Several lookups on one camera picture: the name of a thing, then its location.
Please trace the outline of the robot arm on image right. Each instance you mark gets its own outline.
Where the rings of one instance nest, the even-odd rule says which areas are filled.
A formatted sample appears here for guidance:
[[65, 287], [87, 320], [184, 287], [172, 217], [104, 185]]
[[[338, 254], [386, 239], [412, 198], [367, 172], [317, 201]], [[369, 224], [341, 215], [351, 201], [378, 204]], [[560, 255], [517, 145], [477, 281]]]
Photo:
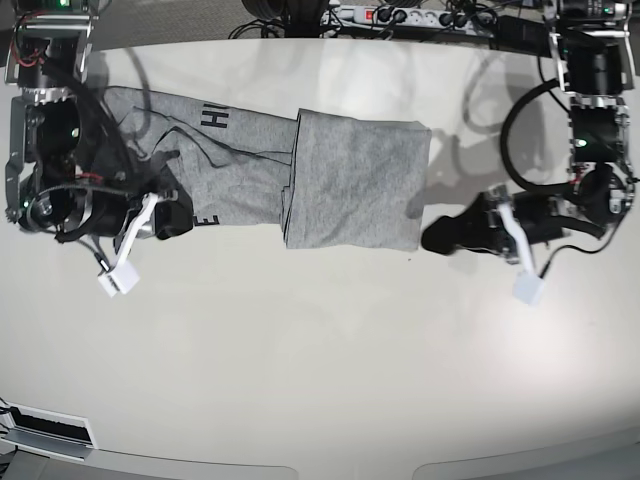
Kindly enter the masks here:
[[[499, 153], [510, 180], [480, 193], [456, 217], [443, 216], [422, 233], [424, 250], [449, 256], [459, 250], [492, 254], [524, 263], [537, 244], [572, 232], [601, 239], [614, 233], [631, 210], [638, 178], [629, 154], [629, 108], [624, 92], [634, 87], [629, 40], [630, 1], [547, 1], [543, 54], [554, 76], [515, 102], [503, 122]], [[539, 184], [525, 179], [509, 145], [520, 114], [545, 94], [560, 90], [567, 98], [570, 128], [569, 178]]]

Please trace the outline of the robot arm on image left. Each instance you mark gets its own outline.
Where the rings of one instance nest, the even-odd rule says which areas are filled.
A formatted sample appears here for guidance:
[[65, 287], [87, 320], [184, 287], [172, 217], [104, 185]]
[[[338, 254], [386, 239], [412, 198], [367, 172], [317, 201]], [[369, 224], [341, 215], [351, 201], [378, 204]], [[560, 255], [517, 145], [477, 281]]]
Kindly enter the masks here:
[[146, 162], [87, 84], [100, 1], [14, 1], [5, 82], [11, 102], [6, 216], [29, 233], [77, 243], [167, 240], [193, 227], [193, 206], [164, 163]]

